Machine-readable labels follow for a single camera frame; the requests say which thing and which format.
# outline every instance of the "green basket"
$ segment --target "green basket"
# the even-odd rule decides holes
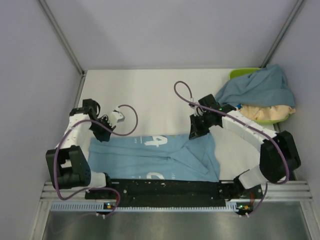
[[[238,68],[238,69],[232,70],[230,72],[229,79],[240,77],[240,76],[243,76],[246,74],[252,74],[259,69],[260,68],[258,68],[258,67]],[[283,122],[283,121],[287,120],[288,118],[289,118],[289,114],[281,120],[267,120],[267,121],[253,120],[253,121],[255,121],[257,124],[276,124],[279,122]]]

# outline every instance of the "white panel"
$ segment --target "white panel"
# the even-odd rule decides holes
[[[35,0],[0,7],[0,233],[28,239],[80,80]]]
[[[280,45],[273,63],[283,68],[296,111],[281,128],[293,134],[301,158],[297,173],[308,180],[320,208],[320,1],[308,0]]]
[[[227,82],[231,69],[159,69],[159,70],[89,70],[81,94],[101,105],[101,115],[109,114],[115,106],[132,105],[139,116],[133,136],[157,136],[190,133],[189,115],[194,110],[174,93],[174,83],[183,80],[189,84],[194,100],[216,94]],[[188,90],[178,85],[177,90],[188,97]],[[130,109],[121,109],[125,121],[115,129],[128,133],[135,125],[135,115]],[[259,152],[235,133],[219,126],[210,128],[215,141],[215,156],[220,162],[220,179],[234,177],[259,164]],[[92,132],[83,144],[88,157]]]
[[[262,63],[296,0],[47,0],[88,69]]]

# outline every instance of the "lavender wall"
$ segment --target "lavender wall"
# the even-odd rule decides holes
[[[259,66],[297,0],[46,0],[82,67]]]
[[[0,7],[0,238],[28,238],[80,80],[35,0]]]
[[[296,101],[297,113],[281,124],[295,139],[302,165],[320,209],[320,1],[308,0],[290,28],[272,63],[283,68]]]

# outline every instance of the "gray floor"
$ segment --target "gray floor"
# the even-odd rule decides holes
[[[83,214],[54,212],[58,231]],[[263,203],[252,217],[233,212],[124,213],[103,220],[88,215],[53,234],[47,224],[43,240],[309,240],[299,203]]]

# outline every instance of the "light blue t-shirt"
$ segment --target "light blue t-shirt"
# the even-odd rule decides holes
[[[91,139],[92,171],[112,179],[166,179],[218,182],[220,165],[211,134],[189,140],[188,134]]]

